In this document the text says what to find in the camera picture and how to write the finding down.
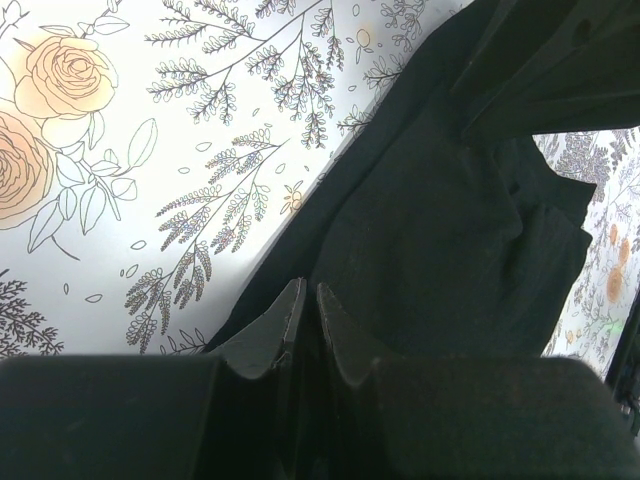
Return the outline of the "black t-shirt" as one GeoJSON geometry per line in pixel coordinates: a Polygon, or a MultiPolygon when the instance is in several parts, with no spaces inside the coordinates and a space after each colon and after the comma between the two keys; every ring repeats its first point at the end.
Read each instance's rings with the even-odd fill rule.
{"type": "Polygon", "coordinates": [[[408,355],[539,355],[579,276],[605,169],[540,134],[639,122],[635,1],[474,1],[411,55],[210,341],[292,279],[408,355]]]}

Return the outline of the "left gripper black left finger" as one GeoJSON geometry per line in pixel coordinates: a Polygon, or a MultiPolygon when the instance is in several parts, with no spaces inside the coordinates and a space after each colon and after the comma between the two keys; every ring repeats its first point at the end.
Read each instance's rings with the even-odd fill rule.
{"type": "Polygon", "coordinates": [[[16,357],[1,365],[5,479],[291,479],[306,283],[193,356],[16,357]]]}

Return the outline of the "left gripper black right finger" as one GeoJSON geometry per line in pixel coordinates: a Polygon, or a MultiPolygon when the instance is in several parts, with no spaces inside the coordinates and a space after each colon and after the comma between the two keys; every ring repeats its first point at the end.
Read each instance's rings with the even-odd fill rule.
{"type": "Polygon", "coordinates": [[[635,479],[610,391],[567,358],[403,357],[317,290],[335,479],[635,479]]]}

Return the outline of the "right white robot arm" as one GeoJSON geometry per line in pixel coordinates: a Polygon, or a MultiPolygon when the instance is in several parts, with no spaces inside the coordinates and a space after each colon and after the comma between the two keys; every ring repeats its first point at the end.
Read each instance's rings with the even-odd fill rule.
{"type": "Polygon", "coordinates": [[[639,443],[639,293],[636,293],[605,378],[613,400],[639,443]]]}

